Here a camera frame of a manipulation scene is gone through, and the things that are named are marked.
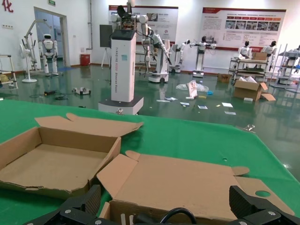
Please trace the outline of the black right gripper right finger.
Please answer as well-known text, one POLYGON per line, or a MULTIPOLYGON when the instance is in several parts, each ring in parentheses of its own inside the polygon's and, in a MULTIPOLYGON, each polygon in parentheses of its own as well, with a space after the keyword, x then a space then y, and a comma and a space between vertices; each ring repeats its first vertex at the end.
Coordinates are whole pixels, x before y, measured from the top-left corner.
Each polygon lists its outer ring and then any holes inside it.
POLYGON ((236 220, 230 225, 300 225, 300 219, 283 212, 267 199, 246 194, 238 186, 229 188, 229 205, 236 220))

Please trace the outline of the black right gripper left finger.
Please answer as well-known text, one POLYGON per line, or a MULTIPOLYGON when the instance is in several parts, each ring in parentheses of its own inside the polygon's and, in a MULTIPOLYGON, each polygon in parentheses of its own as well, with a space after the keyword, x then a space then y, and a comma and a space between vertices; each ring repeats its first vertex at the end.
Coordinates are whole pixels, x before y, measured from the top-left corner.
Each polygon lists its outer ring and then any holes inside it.
POLYGON ((97 217, 101 203, 101 186, 93 185, 81 195, 68 198, 58 209, 25 222, 26 225, 109 225, 97 217))

